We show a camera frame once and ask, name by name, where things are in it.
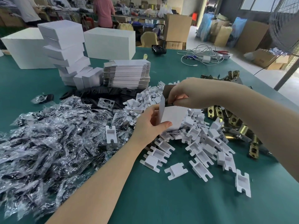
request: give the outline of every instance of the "stack of white boxes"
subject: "stack of white boxes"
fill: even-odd
[[[38,28],[48,44],[43,51],[58,68],[65,85],[82,90],[103,83],[103,69],[88,67],[90,60],[83,55],[85,39],[81,24],[62,20],[42,23]]]

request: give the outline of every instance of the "hand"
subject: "hand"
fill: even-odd
[[[207,108],[220,105],[224,92],[236,83],[212,79],[189,78],[172,88],[168,103],[188,108]]]
[[[142,149],[151,143],[159,134],[172,126],[172,123],[169,121],[155,126],[158,113],[159,105],[152,105],[144,111],[136,122],[130,140],[141,145]]]

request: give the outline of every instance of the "person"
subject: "person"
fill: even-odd
[[[113,28],[111,15],[115,15],[111,0],[94,0],[94,13],[98,16],[99,27]]]
[[[37,27],[39,23],[48,22],[38,16],[42,9],[36,5],[34,0],[13,0],[13,2],[19,9],[22,19],[27,26]]]
[[[237,83],[189,78],[172,88],[168,103],[188,108],[220,105],[240,117],[256,133],[285,169],[299,181],[297,130],[299,114]],[[47,224],[107,223],[132,166],[156,136],[172,124],[157,126],[159,105],[138,118],[129,141],[65,201]]]

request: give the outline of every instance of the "window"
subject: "window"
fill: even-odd
[[[259,12],[271,12],[272,6],[277,6],[280,0],[243,0],[241,9],[259,11]]]

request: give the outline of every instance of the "man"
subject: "man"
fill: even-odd
[[[98,16],[99,27],[112,28],[111,15],[115,15],[111,0],[94,0],[94,13]]]
[[[47,20],[39,18],[38,14],[42,11],[34,0],[13,0],[21,12],[22,19],[28,26],[37,27],[39,23],[46,23]]]

